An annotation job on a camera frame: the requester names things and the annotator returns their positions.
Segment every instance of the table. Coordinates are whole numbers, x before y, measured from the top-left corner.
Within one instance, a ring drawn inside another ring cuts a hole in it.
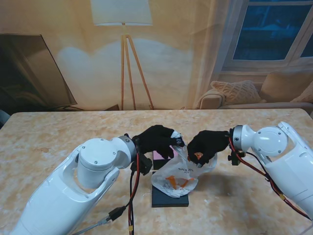
[[[301,109],[14,114],[0,130],[0,234],[8,234],[32,192],[88,139],[110,139],[125,133],[134,136],[151,125],[162,124],[181,132],[189,142],[204,129],[228,130],[237,124],[249,124],[257,130],[280,121],[288,122],[313,146],[313,120]],[[136,234],[289,235],[309,227],[310,222],[285,205],[264,177],[243,164],[232,166],[227,160],[229,152],[219,153],[216,169],[200,177],[187,208],[151,208],[152,173],[141,177],[134,200]],[[245,159],[257,165],[254,158]],[[80,229],[126,204],[129,176],[129,169],[121,170],[117,182]],[[127,213],[86,233],[102,234],[128,234]]]

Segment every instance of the window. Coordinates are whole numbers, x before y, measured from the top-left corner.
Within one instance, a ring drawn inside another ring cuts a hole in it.
[[[312,6],[312,0],[245,0],[223,70],[313,63]]]
[[[306,47],[301,54],[301,57],[312,57],[313,56],[313,36],[310,37]]]

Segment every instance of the white plastic bag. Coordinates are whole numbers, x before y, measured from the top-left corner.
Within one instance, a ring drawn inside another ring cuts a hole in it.
[[[173,146],[178,156],[171,159],[151,177],[152,185],[170,197],[179,198],[191,192],[198,183],[198,177],[212,171],[217,162],[217,154],[208,164],[198,168],[187,157],[187,147]]]

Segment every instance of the lamp shade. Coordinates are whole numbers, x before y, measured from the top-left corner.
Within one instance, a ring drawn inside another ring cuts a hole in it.
[[[91,0],[95,25],[152,25],[148,0]]]

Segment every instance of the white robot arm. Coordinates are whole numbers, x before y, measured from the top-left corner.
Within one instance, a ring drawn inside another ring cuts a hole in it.
[[[238,125],[231,139],[236,151],[251,148],[282,193],[313,219],[313,151],[289,124],[281,122],[258,131]],[[294,148],[284,153],[289,139]]]
[[[91,139],[76,147],[32,194],[11,235],[71,234],[116,181],[119,169],[135,157],[127,136]],[[82,187],[75,182],[75,169]]]

